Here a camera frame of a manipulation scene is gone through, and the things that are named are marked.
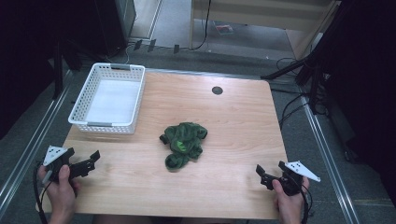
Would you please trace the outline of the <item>white plastic basket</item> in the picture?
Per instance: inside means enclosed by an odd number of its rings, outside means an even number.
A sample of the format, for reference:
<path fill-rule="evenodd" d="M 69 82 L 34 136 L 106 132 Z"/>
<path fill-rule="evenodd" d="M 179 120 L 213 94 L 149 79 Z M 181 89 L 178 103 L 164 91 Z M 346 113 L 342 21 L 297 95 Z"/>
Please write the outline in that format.
<path fill-rule="evenodd" d="M 142 65 L 95 63 L 68 122 L 82 132 L 133 134 L 145 89 Z"/>

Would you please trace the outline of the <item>light wooden cabinet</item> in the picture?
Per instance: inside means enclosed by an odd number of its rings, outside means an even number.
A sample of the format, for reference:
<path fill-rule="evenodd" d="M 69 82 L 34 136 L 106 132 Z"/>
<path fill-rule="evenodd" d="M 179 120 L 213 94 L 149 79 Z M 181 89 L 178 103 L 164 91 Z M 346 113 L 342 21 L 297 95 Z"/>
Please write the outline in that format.
<path fill-rule="evenodd" d="M 284 29 L 293 54 L 302 59 L 317 35 L 327 30 L 341 0 L 191 0 L 189 47 L 194 20 L 258 25 Z"/>

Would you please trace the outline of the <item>person's left hand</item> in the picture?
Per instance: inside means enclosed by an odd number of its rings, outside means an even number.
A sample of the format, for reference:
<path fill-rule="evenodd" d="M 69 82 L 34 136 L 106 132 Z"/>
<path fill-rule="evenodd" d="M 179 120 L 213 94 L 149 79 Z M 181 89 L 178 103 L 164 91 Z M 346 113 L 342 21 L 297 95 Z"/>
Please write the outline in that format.
<path fill-rule="evenodd" d="M 44 183 L 47 189 L 47 194 L 52 208 L 52 213 L 55 214 L 75 214 L 76 210 L 76 194 L 81 185 L 77 180 L 69 179 L 70 168 L 64 165 L 58 176 L 58 182 Z"/>

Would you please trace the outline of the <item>red flat packet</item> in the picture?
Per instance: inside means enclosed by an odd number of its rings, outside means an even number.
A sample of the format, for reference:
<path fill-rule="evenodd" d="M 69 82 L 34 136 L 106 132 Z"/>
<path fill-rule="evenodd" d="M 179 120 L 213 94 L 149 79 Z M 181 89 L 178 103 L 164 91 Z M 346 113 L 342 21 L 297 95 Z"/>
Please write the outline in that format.
<path fill-rule="evenodd" d="M 230 24 L 225 24 L 223 22 L 214 21 L 214 26 L 218 31 L 219 35 L 232 35 L 233 27 Z"/>

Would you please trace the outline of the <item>black tripod stand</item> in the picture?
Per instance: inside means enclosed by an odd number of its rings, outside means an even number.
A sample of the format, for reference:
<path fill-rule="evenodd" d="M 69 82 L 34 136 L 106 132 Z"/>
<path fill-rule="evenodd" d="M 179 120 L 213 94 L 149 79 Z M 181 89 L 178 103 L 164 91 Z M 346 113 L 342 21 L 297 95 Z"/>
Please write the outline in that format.
<path fill-rule="evenodd" d="M 273 74 L 261 76 L 261 79 L 273 80 L 300 68 L 295 78 L 295 83 L 298 86 L 304 86 L 308 80 L 311 80 L 308 106 L 314 115 L 318 114 L 318 85 L 323 76 L 325 64 L 330 60 L 332 51 L 336 48 L 336 42 L 341 39 L 342 28 L 346 26 L 346 19 L 351 14 L 353 7 L 358 1 L 359 0 L 341 0 L 340 6 L 328 29 L 319 40 L 317 46 L 307 56 Z"/>

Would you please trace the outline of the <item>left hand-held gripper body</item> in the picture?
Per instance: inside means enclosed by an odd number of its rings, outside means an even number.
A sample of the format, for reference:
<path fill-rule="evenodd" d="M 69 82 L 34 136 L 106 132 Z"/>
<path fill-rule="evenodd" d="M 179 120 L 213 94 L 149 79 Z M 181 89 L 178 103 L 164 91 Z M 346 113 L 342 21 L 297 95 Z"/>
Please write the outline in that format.
<path fill-rule="evenodd" d="M 49 146 L 47 154 L 43 160 L 43 166 L 47 169 L 47 173 L 42 180 L 43 183 L 48 181 L 57 181 L 60 169 L 65 165 L 69 165 L 69 159 L 75 154 L 75 150 L 64 147 Z"/>

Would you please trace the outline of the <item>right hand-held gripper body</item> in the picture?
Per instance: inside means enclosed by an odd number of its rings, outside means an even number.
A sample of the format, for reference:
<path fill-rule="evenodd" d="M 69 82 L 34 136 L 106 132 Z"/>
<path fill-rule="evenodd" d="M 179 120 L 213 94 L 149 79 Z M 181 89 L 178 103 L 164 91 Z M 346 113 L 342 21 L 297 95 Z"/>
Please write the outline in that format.
<path fill-rule="evenodd" d="M 300 192 L 304 176 L 317 182 L 321 181 L 319 176 L 315 175 L 300 161 L 280 161 L 278 167 L 282 170 L 279 182 L 288 196 L 293 196 Z"/>

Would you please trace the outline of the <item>black upright stand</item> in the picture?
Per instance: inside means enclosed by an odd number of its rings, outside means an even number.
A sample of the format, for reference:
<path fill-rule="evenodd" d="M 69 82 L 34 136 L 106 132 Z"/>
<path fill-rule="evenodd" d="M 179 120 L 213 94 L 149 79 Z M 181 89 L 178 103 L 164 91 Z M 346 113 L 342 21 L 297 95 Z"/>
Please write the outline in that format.
<path fill-rule="evenodd" d="M 54 93 L 52 98 L 57 99 L 63 90 L 63 58 L 61 51 L 61 43 L 57 42 L 54 46 L 54 58 L 53 58 L 53 69 L 54 69 Z"/>

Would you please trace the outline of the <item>green crumpled cloth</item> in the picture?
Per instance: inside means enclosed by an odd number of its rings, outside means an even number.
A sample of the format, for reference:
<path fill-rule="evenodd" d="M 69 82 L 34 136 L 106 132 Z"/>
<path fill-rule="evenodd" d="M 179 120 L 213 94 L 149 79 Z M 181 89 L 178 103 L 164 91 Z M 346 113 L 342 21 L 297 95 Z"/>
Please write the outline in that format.
<path fill-rule="evenodd" d="M 167 127 L 160 136 L 160 140 L 169 145 L 172 151 L 165 158 L 165 167 L 174 171 L 183 168 L 190 160 L 198 160 L 203 153 L 201 141 L 206 136 L 207 129 L 194 122 L 181 122 Z"/>

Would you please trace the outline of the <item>dark cabinet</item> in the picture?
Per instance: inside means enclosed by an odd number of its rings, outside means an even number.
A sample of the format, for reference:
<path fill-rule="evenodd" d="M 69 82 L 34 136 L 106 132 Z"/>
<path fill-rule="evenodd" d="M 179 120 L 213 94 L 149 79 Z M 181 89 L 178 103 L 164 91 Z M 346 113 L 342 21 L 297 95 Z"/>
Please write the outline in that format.
<path fill-rule="evenodd" d="M 134 0 L 94 0 L 99 19 L 99 46 L 106 55 L 125 49 L 134 27 Z"/>

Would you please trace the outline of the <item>person's right hand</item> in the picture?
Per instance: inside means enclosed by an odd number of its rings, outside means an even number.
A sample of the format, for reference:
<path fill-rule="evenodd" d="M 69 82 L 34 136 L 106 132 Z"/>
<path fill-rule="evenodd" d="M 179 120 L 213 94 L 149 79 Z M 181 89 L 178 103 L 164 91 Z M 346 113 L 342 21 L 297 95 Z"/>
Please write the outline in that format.
<path fill-rule="evenodd" d="M 278 210 L 278 219 L 280 217 L 296 217 L 301 219 L 302 209 L 304 207 L 304 198 L 301 194 L 288 196 L 279 181 L 274 180 L 274 205 Z"/>

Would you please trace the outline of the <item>metal floor rail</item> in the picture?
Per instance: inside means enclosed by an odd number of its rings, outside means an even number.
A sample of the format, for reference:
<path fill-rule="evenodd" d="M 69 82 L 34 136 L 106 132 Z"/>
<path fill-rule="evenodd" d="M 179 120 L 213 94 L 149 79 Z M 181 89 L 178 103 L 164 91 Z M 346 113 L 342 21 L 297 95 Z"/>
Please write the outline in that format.
<path fill-rule="evenodd" d="M 315 139 L 317 141 L 318 150 L 326 167 L 328 176 L 332 183 L 332 188 L 336 195 L 337 202 L 340 205 L 340 208 L 344 215 L 346 224 L 361 224 L 360 218 L 350 198 L 347 187 L 341 177 L 340 172 L 338 171 L 337 165 L 332 156 L 331 148 L 329 147 L 326 137 L 318 122 L 318 118 L 311 111 L 308 105 L 308 99 L 306 97 L 302 99 L 302 103 L 304 104 L 304 111 L 306 117 L 310 124 L 313 135 L 315 136 Z"/>
<path fill-rule="evenodd" d="M 55 120 L 75 74 L 67 70 L 64 88 L 52 98 L 53 87 L 45 90 L 0 140 L 0 220 L 7 212 L 18 188 L 35 159 Z"/>

